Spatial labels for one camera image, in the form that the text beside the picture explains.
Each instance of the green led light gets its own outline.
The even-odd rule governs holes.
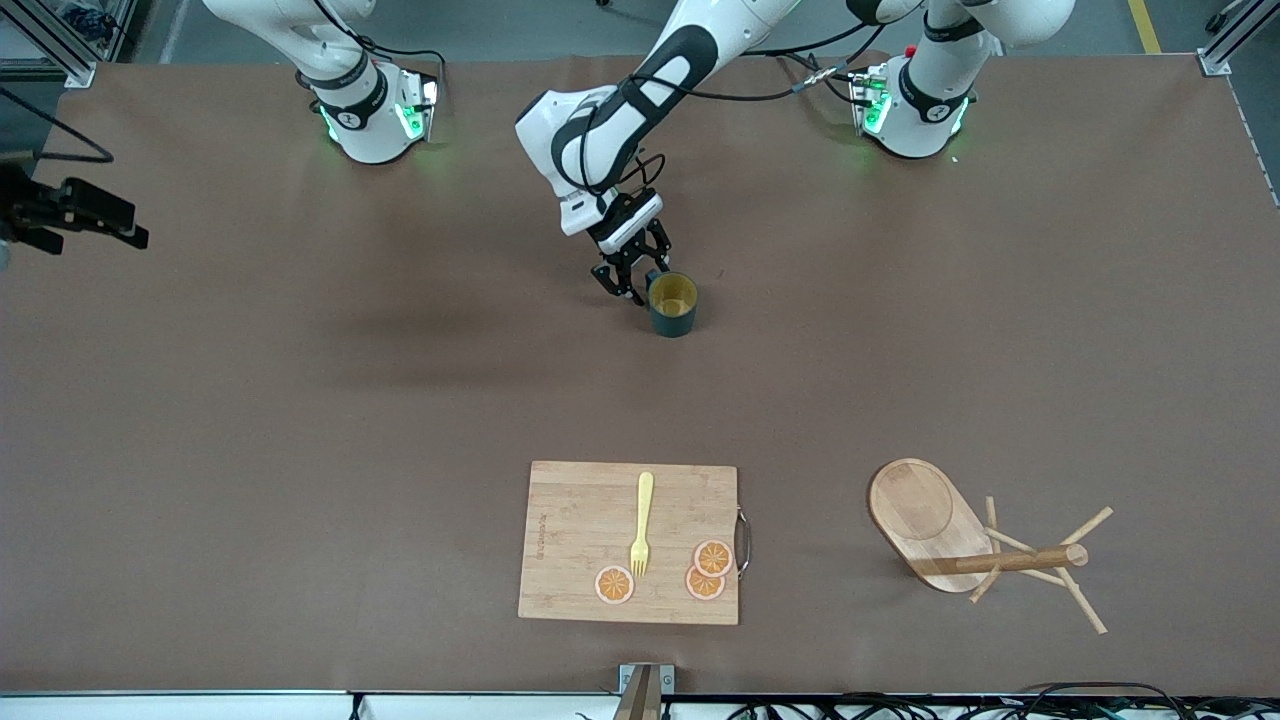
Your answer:
[[[892,100],[893,99],[888,92],[882,92],[876,102],[867,109],[867,119],[863,120],[863,127],[867,132],[874,135],[884,127],[884,118],[888,115]]]
[[[960,132],[960,123],[964,120],[964,111],[969,109],[969,99],[965,97],[964,102],[960,104],[960,109],[956,110],[956,122],[951,126],[951,135]]]
[[[396,114],[401,119],[401,124],[404,126],[404,135],[410,140],[417,140],[422,137],[422,120],[421,113],[413,108],[404,108],[399,102],[396,104]]]
[[[324,118],[324,124],[329,128],[329,140],[338,142],[338,131],[333,129],[333,120],[329,119],[329,113],[325,111],[324,106],[320,108],[320,117]]]

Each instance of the fork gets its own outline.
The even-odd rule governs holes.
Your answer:
[[[636,542],[631,543],[631,574],[643,578],[649,568],[649,503],[653,501],[653,473],[640,473],[640,500],[636,503]]]

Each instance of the metal handle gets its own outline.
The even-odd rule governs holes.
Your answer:
[[[751,564],[751,521],[746,519],[746,512],[742,512],[742,506],[737,506],[737,524],[742,525],[742,547],[746,548],[745,552],[737,552],[737,547],[733,548],[733,556],[737,557],[737,577],[742,579],[742,573],[746,573],[746,566]],[[737,538],[733,538],[733,544],[737,544]]]

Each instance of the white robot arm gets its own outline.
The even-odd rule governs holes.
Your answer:
[[[662,199],[652,188],[632,197],[614,186],[645,135],[685,97],[668,83],[694,90],[759,42],[799,1],[678,0],[635,73],[594,90],[547,91],[516,120],[521,146],[559,200],[561,229],[590,234],[605,260],[593,274],[613,295],[643,304],[631,287],[631,266],[644,256],[667,266],[671,245],[657,222]],[[896,22],[923,3],[846,0],[867,24]],[[1074,5],[1074,0],[928,3],[924,38],[914,58],[893,58],[877,68],[884,73],[884,87],[872,90],[873,97],[854,97],[872,105],[861,109],[864,129],[890,151],[913,158],[937,152],[959,129],[973,79],[992,51],[992,33],[1011,45],[1038,42],[1061,28]],[[918,113],[901,110],[904,104]],[[645,243],[645,231],[655,246]]]
[[[640,141],[685,94],[759,42],[799,0],[678,0],[657,44],[618,85],[547,91],[521,113],[516,135],[559,199],[564,234],[588,231],[604,256],[593,274],[613,295],[643,304],[631,266],[644,256],[666,269],[669,243],[657,222],[662,199],[614,186]],[[645,231],[655,246],[645,245]],[[616,277],[609,275],[609,270]]]
[[[924,3],[846,0],[868,24],[901,18]],[[892,12],[886,8],[892,5]],[[924,36],[913,56],[899,55],[869,73],[883,88],[852,87],[854,122],[886,150],[927,158],[942,150],[969,106],[969,91],[996,40],[1033,45],[1053,36],[1071,17],[1075,0],[928,0]]]
[[[387,163],[426,138],[435,78],[376,60],[344,23],[376,0],[205,0],[219,18],[283,53],[320,99],[329,137],[360,163]]]

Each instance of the dark green mug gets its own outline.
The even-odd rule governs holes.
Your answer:
[[[684,273],[649,270],[649,320],[662,337],[681,337],[694,329],[698,315],[698,286]]]

